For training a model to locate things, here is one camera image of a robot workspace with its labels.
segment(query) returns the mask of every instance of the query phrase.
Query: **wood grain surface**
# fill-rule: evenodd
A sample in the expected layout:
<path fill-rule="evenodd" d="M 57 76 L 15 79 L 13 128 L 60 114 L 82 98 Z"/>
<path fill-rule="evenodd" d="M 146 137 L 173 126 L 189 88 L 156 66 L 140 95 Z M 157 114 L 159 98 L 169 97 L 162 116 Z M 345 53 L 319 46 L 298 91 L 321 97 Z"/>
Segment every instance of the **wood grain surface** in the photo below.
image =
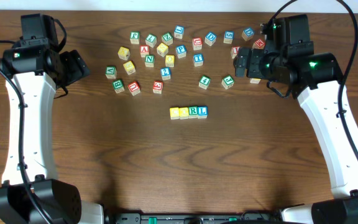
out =
<path fill-rule="evenodd" d="M 31 13 L 0 11 L 0 39 L 17 40 L 20 16 Z M 60 19 L 68 33 L 65 50 L 77 49 L 91 70 L 53 105 L 53 154 L 60 180 L 77 186 L 82 199 L 145 213 L 239 213 L 332 198 L 324 157 L 298 102 L 283 100 L 265 82 L 253 85 L 248 78 L 235 78 L 228 90 L 221 86 L 222 77 L 234 76 L 231 47 L 252 46 L 243 41 L 241 30 L 252 27 L 259 33 L 259 24 L 271 13 L 43 13 Z M 344 70 L 354 35 L 349 16 L 309 14 L 309 22 L 315 52 L 332 52 Z M 176 25 L 185 27 L 185 36 L 173 41 L 169 54 L 180 44 L 188 53 L 176 58 L 172 79 L 156 95 L 152 83 L 160 80 L 164 59 L 154 47 L 155 67 L 145 67 L 129 34 L 139 31 L 144 44 L 151 33 L 159 44 Z M 235 32 L 231 45 L 223 44 L 225 30 Z M 204 44 L 198 51 L 204 65 L 194 67 L 191 38 L 204 38 L 209 31 L 218 39 L 212 47 Z M 120 46 L 131 50 L 137 69 L 131 76 L 118 58 Z M 0 57 L 9 47 L 0 44 Z M 104 75 L 107 65 L 117 67 L 124 84 L 137 80 L 142 93 L 133 97 L 126 87 L 115 94 Z M 208 90 L 198 87 L 202 75 L 212 78 Z M 358 124 L 358 51 L 347 89 Z M 208 118 L 170 120 L 170 107 L 191 105 L 208 106 Z M 0 183 L 8 137 L 9 104 L 0 77 Z"/>

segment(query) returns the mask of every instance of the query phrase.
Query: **blue block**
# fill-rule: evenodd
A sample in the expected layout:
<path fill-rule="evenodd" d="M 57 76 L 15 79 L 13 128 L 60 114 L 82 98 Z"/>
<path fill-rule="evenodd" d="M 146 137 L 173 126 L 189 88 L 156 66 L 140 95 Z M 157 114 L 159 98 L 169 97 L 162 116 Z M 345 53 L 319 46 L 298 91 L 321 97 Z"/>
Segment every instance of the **blue block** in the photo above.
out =
<path fill-rule="evenodd" d="M 212 33 L 212 32 L 209 32 L 207 35 L 206 35 L 206 38 L 210 41 L 213 41 L 214 39 L 216 39 L 216 34 Z"/>
<path fill-rule="evenodd" d="M 224 33 L 224 38 L 226 38 L 226 39 L 234 39 L 234 32 L 233 31 L 226 31 Z"/>
<path fill-rule="evenodd" d="M 208 107 L 206 106 L 199 106 L 197 108 L 198 110 L 198 116 L 207 116 L 208 115 Z"/>
<path fill-rule="evenodd" d="M 246 34 L 246 36 L 248 36 L 248 37 L 250 37 L 250 36 L 252 36 L 252 35 L 255 34 L 254 30 L 253 30 L 251 27 L 246 28 L 243 32 L 244 32 L 244 33 Z"/>
<path fill-rule="evenodd" d="M 194 62 L 202 62 L 204 60 L 203 54 L 195 54 L 193 56 Z"/>
<path fill-rule="evenodd" d="M 171 70 L 169 68 L 161 68 L 161 76 L 171 75 Z"/>
<path fill-rule="evenodd" d="M 182 34 L 185 31 L 185 28 L 182 26 L 176 26 L 175 27 L 175 32 L 178 34 Z"/>
<path fill-rule="evenodd" d="M 184 45 L 179 45 L 177 47 L 177 52 L 178 52 L 178 54 L 185 53 L 186 52 L 186 47 Z"/>

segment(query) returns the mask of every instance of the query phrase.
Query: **wooden toy block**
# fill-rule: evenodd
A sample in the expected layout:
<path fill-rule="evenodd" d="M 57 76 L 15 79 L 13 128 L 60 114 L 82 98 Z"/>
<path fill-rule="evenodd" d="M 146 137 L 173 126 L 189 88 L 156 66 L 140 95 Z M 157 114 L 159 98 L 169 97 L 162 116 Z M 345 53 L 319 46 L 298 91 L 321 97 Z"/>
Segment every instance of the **wooden toy block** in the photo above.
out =
<path fill-rule="evenodd" d="M 223 39 L 223 42 L 225 44 L 231 44 L 231 42 L 233 41 L 234 39 L 234 32 L 233 31 L 226 31 L 224 33 L 224 39 Z"/>
<path fill-rule="evenodd" d="M 200 82 L 198 83 L 198 86 L 206 90 L 209 86 L 209 83 L 211 83 L 211 79 L 203 75 L 200 79 Z"/>
<path fill-rule="evenodd" d="M 198 119 L 203 119 L 208 116 L 208 107 L 206 106 L 199 106 L 198 108 Z"/>
<path fill-rule="evenodd" d="M 195 54 L 193 56 L 194 67 L 202 66 L 204 64 L 203 54 Z"/>
<path fill-rule="evenodd" d="M 206 36 L 205 36 L 205 43 L 208 44 L 209 46 L 212 46 L 216 41 L 216 34 L 209 32 Z"/>
<path fill-rule="evenodd" d="M 170 108 L 171 119 L 179 119 L 179 108 Z"/>
<path fill-rule="evenodd" d="M 175 30 L 173 31 L 173 36 L 175 36 L 175 38 L 182 39 L 184 33 L 185 33 L 184 27 L 176 26 Z"/>
<path fill-rule="evenodd" d="M 131 44 L 140 44 L 140 33 L 131 32 L 131 36 L 129 37 L 129 40 L 131 40 Z"/>
<path fill-rule="evenodd" d="M 179 108 L 179 118 L 189 119 L 189 108 Z"/>
<path fill-rule="evenodd" d="M 253 49 L 263 49 L 264 47 L 265 47 L 265 42 L 262 39 L 258 39 L 257 41 L 255 41 L 255 43 L 252 46 Z"/>
<path fill-rule="evenodd" d="M 162 80 L 171 79 L 171 70 L 169 68 L 161 68 L 161 78 Z"/>
<path fill-rule="evenodd" d="M 122 84 L 122 80 L 116 80 L 112 83 L 112 87 L 114 88 L 114 91 L 116 91 L 116 93 L 120 93 L 122 91 L 124 91 L 124 84 Z"/>
<path fill-rule="evenodd" d="M 189 107 L 189 118 L 198 118 L 197 107 L 190 106 Z"/>
<path fill-rule="evenodd" d="M 128 75 L 136 72 L 135 65 L 132 63 L 132 61 L 125 63 L 124 68 Z"/>
<path fill-rule="evenodd" d="M 153 34 L 149 34 L 146 38 L 146 44 L 149 45 L 150 47 L 154 47 L 156 43 L 157 43 L 157 37 L 154 36 Z"/>
<path fill-rule="evenodd" d="M 130 52 L 129 49 L 125 48 L 125 47 L 120 47 L 118 50 L 118 57 L 123 59 L 123 60 L 128 60 L 129 56 L 130 56 Z"/>
<path fill-rule="evenodd" d="M 200 37 L 193 38 L 193 50 L 201 50 L 203 48 L 203 40 Z"/>
<path fill-rule="evenodd" d="M 150 53 L 149 46 L 147 46 L 147 45 L 140 46 L 140 56 L 141 57 L 146 57 L 146 55 L 149 55 L 149 53 Z"/>
<path fill-rule="evenodd" d="M 146 55 L 144 63 L 146 67 L 154 67 L 154 55 Z"/>
<path fill-rule="evenodd" d="M 107 66 L 106 67 L 106 77 L 107 78 L 116 78 L 117 77 L 117 70 L 115 66 Z"/>
<path fill-rule="evenodd" d="M 132 93 L 132 96 L 140 93 L 140 87 L 139 87 L 139 84 L 137 84 L 136 81 L 134 81 L 133 83 L 130 83 L 128 85 L 128 89 L 129 89 L 130 93 Z"/>
<path fill-rule="evenodd" d="M 162 93 L 162 86 L 163 86 L 162 82 L 154 81 L 153 93 L 161 94 Z"/>
<path fill-rule="evenodd" d="M 259 84 L 260 82 L 260 79 L 259 78 L 251 78 L 249 80 L 249 83 L 252 83 L 252 84 Z"/>
<path fill-rule="evenodd" d="M 175 66 L 175 56 L 167 55 L 165 56 L 165 66 L 173 68 Z"/>
<path fill-rule="evenodd" d="M 161 55 L 161 57 L 165 57 L 168 54 L 168 51 L 169 51 L 169 47 L 164 43 L 161 43 L 157 47 L 157 54 Z"/>
<path fill-rule="evenodd" d="M 184 45 L 179 45 L 177 47 L 177 56 L 178 58 L 186 57 L 186 47 Z"/>
<path fill-rule="evenodd" d="M 234 79 L 230 75 L 228 75 L 222 79 L 222 86 L 225 89 L 228 89 L 228 88 L 232 87 L 233 85 L 234 85 Z"/>
<path fill-rule="evenodd" d="M 161 39 L 162 39 L 162 42 L 163 42 L 164 44 L 167 44 L 168 46 L 171 45 L 171 44 L 173 44 L 173 37 L 172 37 L 172 35 L 171 35 L 169 32 L 167 32 L 166 34 L 164 34 Z"/>
<path fill-rule="evenodd" d="M 237 56 L 237 54 L 239 53 L 239 49 L 240 47 L 231 48 L 231 52 L 230 52 L 231 58 L 235 58 Z"/>
<path fill-rule="evenodd" d="M 254 37 L 254 34 L 255 34 L 254 30 L 251 27 L 249 27 L 249 28 L 246 28 L 244 31 L 242 31 L 241 37 L 245 41 L 247 41 L 247 40 L 252 39 Z"/>

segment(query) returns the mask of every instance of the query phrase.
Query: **white wall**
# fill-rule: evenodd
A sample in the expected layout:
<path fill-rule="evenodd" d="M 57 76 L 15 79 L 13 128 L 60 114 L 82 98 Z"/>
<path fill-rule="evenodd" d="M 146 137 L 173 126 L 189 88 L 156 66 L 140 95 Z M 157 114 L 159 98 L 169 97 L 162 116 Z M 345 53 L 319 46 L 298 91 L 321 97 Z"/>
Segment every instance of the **white wall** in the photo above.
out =
<path fill-rule="evenodd" d="M 288 0 L 0 0 L 0 9 L 275 12 Z M 358 0 L 345 0 L 358 13 Z M 346 12 L 335 0 L 299 0 L 285 12 Z"/>

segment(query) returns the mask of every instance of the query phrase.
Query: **green led light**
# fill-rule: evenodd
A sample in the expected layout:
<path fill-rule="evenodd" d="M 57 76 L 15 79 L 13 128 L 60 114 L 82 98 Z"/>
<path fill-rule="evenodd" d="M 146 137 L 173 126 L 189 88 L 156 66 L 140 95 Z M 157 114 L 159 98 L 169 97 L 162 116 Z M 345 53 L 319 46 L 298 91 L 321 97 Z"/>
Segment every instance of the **green led light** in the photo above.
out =
<path fill-rule="evenodd" d="M 317 62 L 309 62 L 310 67 L 314 68 L 317 65 Z"/>

